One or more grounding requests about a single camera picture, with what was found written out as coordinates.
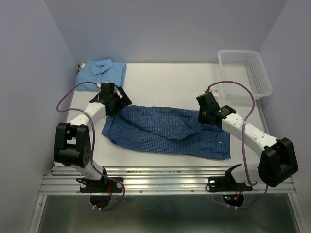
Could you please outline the blue plaid long sleeve shirt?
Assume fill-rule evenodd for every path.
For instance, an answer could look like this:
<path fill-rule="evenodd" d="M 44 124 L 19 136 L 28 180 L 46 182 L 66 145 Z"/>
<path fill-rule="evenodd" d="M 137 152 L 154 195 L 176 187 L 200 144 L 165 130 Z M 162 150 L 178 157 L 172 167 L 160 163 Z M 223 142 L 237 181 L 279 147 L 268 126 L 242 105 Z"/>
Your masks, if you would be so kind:
<path fill-rule="evenodd" d="M 198 117 L 195 110 L 130 105 L 106 118 L 102 135 L 138 152 L 229 159 L 229 133 Z"/>

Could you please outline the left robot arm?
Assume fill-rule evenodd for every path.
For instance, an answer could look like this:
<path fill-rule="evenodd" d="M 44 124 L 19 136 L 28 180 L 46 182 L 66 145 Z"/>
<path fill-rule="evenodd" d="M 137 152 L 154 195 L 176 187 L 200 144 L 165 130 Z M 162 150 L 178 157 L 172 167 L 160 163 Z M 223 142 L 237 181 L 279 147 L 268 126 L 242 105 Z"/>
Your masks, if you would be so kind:
<path fill-rule="evenodd" d="M 122 86 L 114 83 L 95 83 L 99 92 L 86 109 L 75 109 L 79 115 L 68 123 L 56 127 L 54 161 L 77 170 L 82 178 L 78 183 L 86 192 L 104 191 L 114 179 L 94 159 L 95 125 L 106 117 L 114 117 L 132 104 Z"/>

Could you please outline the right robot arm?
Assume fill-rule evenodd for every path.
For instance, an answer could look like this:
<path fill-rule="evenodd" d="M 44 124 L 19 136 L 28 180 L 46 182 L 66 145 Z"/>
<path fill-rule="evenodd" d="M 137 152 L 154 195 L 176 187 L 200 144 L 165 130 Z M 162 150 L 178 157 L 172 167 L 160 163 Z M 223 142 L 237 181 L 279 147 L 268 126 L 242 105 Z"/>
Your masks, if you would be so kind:
<path fill-rule="evenodd" d="M 256 164 L 236 165 L 225 172 L 224 185 L 235 189 L 241 183 L 263 182 L 276 187 L 298 172 L 294 145 L 288 138 L 278 139 L 247 123 L 233 108 L 220 107 L 214 95 L 206 92 L 197 98 L 198 121 L 218 127 L 248 146 L 260 159 Z"/>

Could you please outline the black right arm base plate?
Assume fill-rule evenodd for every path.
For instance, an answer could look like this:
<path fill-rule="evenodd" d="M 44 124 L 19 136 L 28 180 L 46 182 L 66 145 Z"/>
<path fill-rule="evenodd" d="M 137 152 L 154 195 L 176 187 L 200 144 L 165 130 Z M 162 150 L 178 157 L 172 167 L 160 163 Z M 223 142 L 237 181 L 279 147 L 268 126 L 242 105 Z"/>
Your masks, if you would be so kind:
<path fill-rule="evenodd" d="M 253 190 L 251 186 L 247 186 L 245 183 L 237 183 L 233 178 L 227 176 L 209 177 L 205 189 L 212 193 Z"/>

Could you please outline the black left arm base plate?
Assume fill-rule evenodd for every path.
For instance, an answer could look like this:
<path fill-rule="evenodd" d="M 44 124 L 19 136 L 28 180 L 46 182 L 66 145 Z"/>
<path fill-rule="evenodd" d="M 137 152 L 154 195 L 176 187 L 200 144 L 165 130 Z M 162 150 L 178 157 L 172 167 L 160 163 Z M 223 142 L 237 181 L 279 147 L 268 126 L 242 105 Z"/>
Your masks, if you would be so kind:
<path fill-rule="evenodd" d="M 123 188 L 120 182 L 123 182 L 122 177 L 116 177 L 116 181 L 102 177 L 100 180 L 90 180 L 86 178 L 77 178 L 76 181 L 80 184 L 81 193 L 122 193 Z"/>

